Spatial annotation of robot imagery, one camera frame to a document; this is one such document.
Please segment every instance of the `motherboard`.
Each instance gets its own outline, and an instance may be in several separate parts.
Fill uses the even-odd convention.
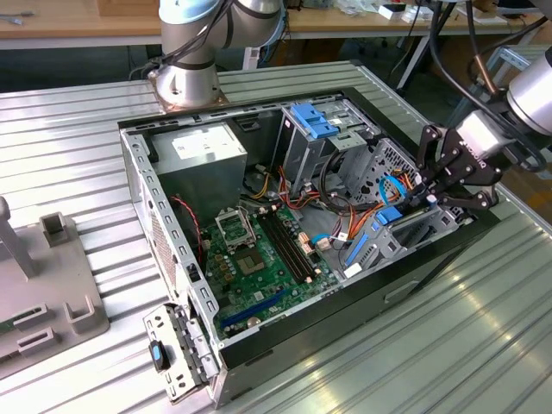
[[[221,337],[234,336],[338,285],[322,256],[301,248],[301,228],[287,207],[265,214],[234,215],[225,227],[209,226],[206,276],[220,311]],[[228,240],[251,231],[254,242],[235,248]]]

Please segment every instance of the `yellow cable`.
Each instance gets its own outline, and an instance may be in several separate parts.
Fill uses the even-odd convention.
[[[265,195],[265,193],[267,192],[268,190],[268,179],[270,178],[270,174],[267,173],[267,176],[265,177],[265,184],[262,186],[262,190],[260,190],[257,194],[255,194],[254,196],[251,196],[251,198],[254,198],[255,200],[261,198],[262,196]]]

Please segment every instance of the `blue pcie slot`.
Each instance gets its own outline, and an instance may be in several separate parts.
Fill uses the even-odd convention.
[[[262,302],[259,302],[258,304],[254,304],[253,306],[247,308],[246,310],[242,310],[239,313],[236,313],[235,315],[232,315],[231,317],[227,317],[226,319],[223,319],[221,321],[221,326],[226,328],[227,326],[233,325],[234,323],[241,322],[243,319],[247,319],[254,315],[255,313],[259,313],[265,309],[270,308],[274,304],[276,304],[284,295],[285,289],[279,291],[271,298],[265,299]]]
[[[347,266],[351,266],[351,263],[353,263],[354,258],[356,255],[361,251],[362,246],[366,243],[368,240],[368,235],[362,235],[361,239],[359,240],[358,244],[354,246],[353,252],[349,255],[349,257],[345,260],[345,264]]]

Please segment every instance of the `floor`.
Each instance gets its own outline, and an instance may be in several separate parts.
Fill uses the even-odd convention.
[[[382,46],[382,39],[347,40],[338,59],[360,60],[380,78],[386,79],[403,53],[396,47],[397,40],[388,39],[386,47]],[[218,70],[239,70],[242,54],[243,51],[237,49],[221,51],[216,57]],[[0,51],[0,92],[123,81],[131,68],[146,60],[146,48],[138,46]],[[393,74],[394,85],[404,69],[402,65]],[[416,74],[405,99],[429,119],[440,123],[446,122],[459,101],[446,83],[428,72]]]

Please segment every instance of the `red cable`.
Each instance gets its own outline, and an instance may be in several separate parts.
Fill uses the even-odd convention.
[[[180,204],[182,204],[188,210],[188,213],[190,213],[190,216],[191,216],[191,219],[193,220],[193,223],[196,225],[196,233],[198,234],[198,255],[199,255],[199,260],[198,261],[199,261],[199,263],[201,263],[201,255],[203,253],[203,249],[201,249],[201,232],[199,230],[198,218],[193,213],[190,206],[188,204],[186,204],[184,201],[182,201],[180,198],[172,196],[171,199],[174,200],[174,201],[179,202]]]

